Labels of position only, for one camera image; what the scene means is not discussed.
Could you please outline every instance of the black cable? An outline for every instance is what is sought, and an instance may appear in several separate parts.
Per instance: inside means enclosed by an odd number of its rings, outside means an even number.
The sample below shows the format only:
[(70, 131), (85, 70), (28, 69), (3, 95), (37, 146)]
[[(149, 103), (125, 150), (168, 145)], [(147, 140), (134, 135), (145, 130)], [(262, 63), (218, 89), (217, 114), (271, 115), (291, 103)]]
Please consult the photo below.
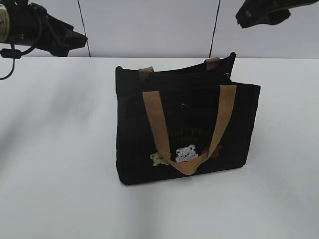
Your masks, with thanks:
[[(27, 49), (27, 50), (21, 52), (21, 56), (24, 56), (24, 55), (26, 55), (26, 54), (29, 54), (31, 51), (33, 51), (33, 50), (36, 48), (36, 46), (38, 45), (39, 40), (40, 40), (40, 38), (41, 38), (41, 36), (42, 36), (43, 26), (42, 26), (42, 21), (41, 21), (40, 15), (39, 15), (39, 13), (37, 12), (36, 7), (32, 6), (31, 9), (32, 9), (32, 11), (33, 11), (35, 17), (36, 17), (37, 20), (38, 20), (38, 23), (39, 23), (39, 33), (38, 33), (38, 36), (37, 36), (36, 40), (35, 40), (34, 43), (32, 44), (32, 46), (31, 46), (29, 49)], [(13, 38), (13, 41), (12, 41), (12, 43), (11, 43), (11, 49), (12, 49), (13, 51), (15, 50), (14, 44), (15, 44), (15, 40), (14, 40), (14, 38)], [(5, 77), (0, 78), (0, 81), (6, 80), (6, 79), (8, 79), (10, 76), (12, 76), (12, 74), (13, 74), (13, 72), (14, 72), (14, 69), (15, 69), (15, 58), (13, 58), (13, 64), (12, 64), (12, 69), (11, 69), (11, 71), (10, 71), (9, 74), (7, 74)]]
[[(83, 14), (82, 14), (82, 9), (81, 9), (81, 5), (80, 5), (80, 1), (79, 1), (79, 0), (78, 0), (78, 4), (79, 4), (81, 19), (82, 19), (82, 25), (83, 25), (83, 29), (84, 29), (84, 35), (86, 36), (86, 38), (88, 38), (88, 36), (86, 35), (86, 30), (85, 30), (85, 25), (84, 25), (84, 20), (83, 20)], [(87, 46), (88, 46), (89, 56), (91, 57), (91, 51), (90, 51), (90, 46), (89, 46), (89, 40), (86, 40), (86, 44), (87, 44)]]
[(212, 52), (212, 50), (213, 50), (213, 43), (214, 43), (216, 25), (217, 25), (218, 14), (219, 14), (220, 1), (221, 1), (221, 0), (218, 1), (218, 8), (217, 8), (217, 13), (216, 13), (216, 19), (215, 19), (215, 26), (214, 26), (213, 38), (212, 38), (212, 40), (211, 40), (211, 45), (210, 45), (209, 57), (211, 57), (211, 52)]
[(24, 55), (26, 55), (26, 54), (29, 54), (31, 51), (33, 51), (33, 50), (36, 48), (36, 46), (38, 45), (38, 43), (39, 43), (39, 41), (40, 41), (40, 39), (41, 39), (41, 36), (42, 36), (43, 26), (42, 26), (42, 21), (41, 21), (40, 15), (39, 15), (39, 13), (37, 12), (35, 6), (31, 6), (31, 9), (32, 9), (33, 14), (35, 15), (37, 21), (38, 21), (38, 24), (39, 24), (39, 33), (38, 33), (38, 36), (37, 36), (36, 40), (35, 40), (34, 43), (32, 44), (32, 46), (31, 46), (29, 49), (27, 49), (26, 51), (23, 51), (23, 52), (21, 53), (21, 56), (24, 56)]
[[(11, 44), (11, 49), (14, 50), (14, 44)], [(14, 68), (15, 68), (15, 59), (13, 59), (13, 64), (12, 64), (12, 69), (10, 71), (9, 74), (7, 74), (7, 76), (0, 78), (0, 81), (2, 80), (6, 80), (8, 79), (10, 76), (12, 76), (13, 72), (14, 72)]]

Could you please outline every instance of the white wall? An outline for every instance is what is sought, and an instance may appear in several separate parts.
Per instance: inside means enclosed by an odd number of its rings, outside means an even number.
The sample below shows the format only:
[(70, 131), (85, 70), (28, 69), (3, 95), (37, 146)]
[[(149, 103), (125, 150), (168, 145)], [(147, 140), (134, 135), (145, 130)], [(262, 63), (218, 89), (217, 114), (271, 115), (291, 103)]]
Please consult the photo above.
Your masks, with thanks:
[[(83, 33), (77, 0), (33, 0)], [(277, 26), (242, 29), (244, 0), (221, 0), (214, 56), (319, 58), (319, 3)], [(80, 0), (94, 57), (208, 57), (218, 0)], [(50, 56), (35, 51), (31, 56)], [(88, 56), (86, 48), (70, 56)]]

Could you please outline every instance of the black device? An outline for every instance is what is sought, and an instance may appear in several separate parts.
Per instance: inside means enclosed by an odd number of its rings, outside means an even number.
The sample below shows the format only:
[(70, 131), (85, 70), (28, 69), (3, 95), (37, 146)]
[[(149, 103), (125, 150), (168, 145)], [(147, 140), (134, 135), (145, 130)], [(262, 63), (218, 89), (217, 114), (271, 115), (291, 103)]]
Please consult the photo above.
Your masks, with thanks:
[[(0, 0), (0, 43), (11, 45), (2, 49), (3, 58), (13, 59), (10, 73), (0, 78), (9, 78), (15, 67), (15, 60), (35, 48), (50, 52), (53, 56), (65, 57), (70, 50), (82, 48), (87, 37), (73, 31), (74, 27), (49, 15), (43, 6), (28, 3), (28, 0)], [(21, 52), (15, 45), (30, 46)]]
[(258, 24), (277, 25), (291, 15), (289, 9), (319, 0), (246, 0), (236, 14), (242, 28)]

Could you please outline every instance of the bag handle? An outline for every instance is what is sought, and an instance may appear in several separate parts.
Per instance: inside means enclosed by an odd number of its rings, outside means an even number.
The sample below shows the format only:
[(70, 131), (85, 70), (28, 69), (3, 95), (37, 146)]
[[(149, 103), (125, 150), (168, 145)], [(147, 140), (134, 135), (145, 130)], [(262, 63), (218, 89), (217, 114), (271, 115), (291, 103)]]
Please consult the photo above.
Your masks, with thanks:
[(141, 80), (145, 80), (151, 73), (154, 73), (153, 66), (139, 69), (139, 75)]
[(219, 57), (214, 57), (214, 58), (210, 58), (205, 60), (206, 62), (206, 70), (212, 70), (215, 69), (217, 67), (219, 67), (220, 64), (220, 58)]
[[(219, 66), (220, 64), (220, 58), (215, 57), (215, 58), (210, 58), (205, 60), (206, 63), (206, 70), (212, 70), (215, 69)], [(148, 76), (150, 76), (151, 73), (154, 73), (154, 69), (152, 66), (147, 67), (147, 68), (141, 68), (139, 69), (139, 75), (141, 80), (145, 80)]]
[(185, 175), (192, 175), (196, 172), (200, 164), (211, 157), (232, 116), (236, 91), (237, 86), (220, 86), (218, 114), (210, 146), (202, 155), (188, 162), (175, 162), (170, 159), (169, 137), (160, 92), (143, 92), (144, 104), (152, 128), (156, 148), (170, 165)]

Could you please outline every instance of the beige bear patch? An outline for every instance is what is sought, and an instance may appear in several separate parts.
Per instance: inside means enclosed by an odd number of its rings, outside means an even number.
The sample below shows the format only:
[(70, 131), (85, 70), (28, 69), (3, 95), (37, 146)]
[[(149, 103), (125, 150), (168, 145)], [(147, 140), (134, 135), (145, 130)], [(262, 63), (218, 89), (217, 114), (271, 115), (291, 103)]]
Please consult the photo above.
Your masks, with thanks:
[(156, 152), (150, 156), (151, 160), (153, 160), (153, 166), (158, 166), (159, 164), (169, 165), (169, 163), (163, 158), (163, 156)]

